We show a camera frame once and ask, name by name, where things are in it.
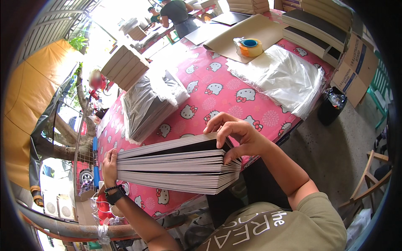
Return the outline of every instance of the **orange tarp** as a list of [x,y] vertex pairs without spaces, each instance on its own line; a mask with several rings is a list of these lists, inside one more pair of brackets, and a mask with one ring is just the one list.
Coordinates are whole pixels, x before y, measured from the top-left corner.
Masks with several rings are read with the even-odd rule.
[[27,190],[30,135],[57,88],[82,57],[61,39],[24,60],[11,75],[3,114],[3,150],[9,179]]

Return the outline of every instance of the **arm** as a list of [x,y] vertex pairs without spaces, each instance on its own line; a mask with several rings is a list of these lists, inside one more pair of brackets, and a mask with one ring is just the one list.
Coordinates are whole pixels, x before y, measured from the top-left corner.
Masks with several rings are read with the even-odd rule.
[[[102,174],[107,188],[116,185],[117,150],[112,149],[103,161]],[[123,213],[134,231],[148,244],[149,250],[180,250],[175,239],[159,223],[135,204],[128,196],[119,199],[115,205]]]
[[230,149],[225,154],[224,163],[243,155],[260,155],[272,176],[287,195],[293,210],[296,210],[297,205],[304,197],[319,192],[308,174],[297,163],[248,122],[221,112],[208,122],[204,133],[217,130],[219,130],[217,148],[222,148],[227,136],[232,136],[240,143],[240,146]]
[[194,7],[192,7],[191,5],[189,5],[187,3],[185,3],[185,4],[186,4],[187,13],[192,12],[194,10]]
[[168,16],[161,16],[160,22],[162,23],[163,27],[169,28],[169,18],[168,18]]

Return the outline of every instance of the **packing tape roll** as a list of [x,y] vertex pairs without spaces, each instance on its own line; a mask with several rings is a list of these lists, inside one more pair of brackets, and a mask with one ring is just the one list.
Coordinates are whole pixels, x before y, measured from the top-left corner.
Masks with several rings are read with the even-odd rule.
[[240,43],[240,52],[246,57],[256,57],[263,53],[263,43],[258,39],[245,39]]

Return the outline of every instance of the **wire mesh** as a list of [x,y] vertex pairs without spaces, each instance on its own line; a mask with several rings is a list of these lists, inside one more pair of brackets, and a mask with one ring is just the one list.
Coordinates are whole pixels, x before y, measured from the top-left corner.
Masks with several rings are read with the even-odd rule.
[[94,190],[94,154],[92,141],[96,136],[96,125],[89,118],[94,106],[89,98],[81,117],[74,158],[74,195]]

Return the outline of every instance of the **concrete floor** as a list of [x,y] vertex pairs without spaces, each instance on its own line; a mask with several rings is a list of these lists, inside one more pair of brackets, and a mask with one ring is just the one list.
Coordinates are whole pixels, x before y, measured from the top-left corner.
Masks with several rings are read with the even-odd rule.
[[[375,138],[385,127],[375,130],[381,114],[370,96],[356,109],[348,102],[339,117],[329,126],[323,126],[314,111],[281,146],[326,193],[337,209],[355,190],[367,164],[366,153],[373,149]],[[380,166],[374,160],[371,173]]]

